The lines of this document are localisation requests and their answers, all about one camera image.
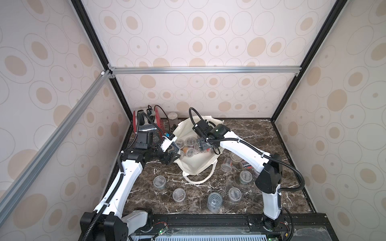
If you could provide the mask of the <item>cream canvas tote bag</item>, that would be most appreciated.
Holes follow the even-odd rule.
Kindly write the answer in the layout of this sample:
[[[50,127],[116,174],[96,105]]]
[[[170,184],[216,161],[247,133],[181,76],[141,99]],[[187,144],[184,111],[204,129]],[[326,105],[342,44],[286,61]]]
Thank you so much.
[[[200,138],[194,131],[193,131],[193,123],[189,118],[179,123],[178,127],[173,132],[178,139],[186,140],[187,137],[195,137],[196,139]],[[179,168],[183,171],[183,178],[193,184],[193,185],[199,185],[203,184],[204,182],[208,181],[212,175],[214,174],[214,171],[216,169],[218,158],[223,153],[224,149],[219,148],[217,151],[213,151],[211,149],[211,152],[197,152],[197,143],[194,145],[194,149],[196,151],[196,154],[191,157],[187,158],[185,156],[184,150],[186,148],[189,148],[188,146],[185,146],[180,149],[180,158],[174,161]],[[211,167],[210,174],[204,178],[201,181],[192,181],[189,179],[189,176],[197,176],[203,171],[205,171],[207,168]]]

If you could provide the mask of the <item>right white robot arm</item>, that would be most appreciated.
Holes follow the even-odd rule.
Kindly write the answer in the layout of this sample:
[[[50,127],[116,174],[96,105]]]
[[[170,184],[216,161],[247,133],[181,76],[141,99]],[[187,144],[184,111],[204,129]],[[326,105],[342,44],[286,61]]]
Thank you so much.
[[[193,130],[211,147],[231,151],[259,173],[255,185],[263,198],[262,224],[266,230],[274,230],[278,226],[278,219],[283,210],[281,193],[300,191],[305,186],[300,171],[282,161],[279,155],[272,155],[243,140],[223,124],[213,127],[207,121],[201,120],[193,125]],[[281,187],[283,167],[293,171],[299,182],[297,187]]]

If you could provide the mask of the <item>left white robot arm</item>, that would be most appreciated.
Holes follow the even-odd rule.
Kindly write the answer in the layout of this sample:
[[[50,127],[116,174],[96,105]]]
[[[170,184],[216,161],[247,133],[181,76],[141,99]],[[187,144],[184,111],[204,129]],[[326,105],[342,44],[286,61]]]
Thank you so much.
[[[128,241],[139,228],[149,226],[150,211],[135,210],[123,216],[124,206],[131,189],[146,163],[158,159],[168,165],[180,158],[180,150],[126,149],[118,156],[119,171],[92,212],[80,219],[80,241]]]

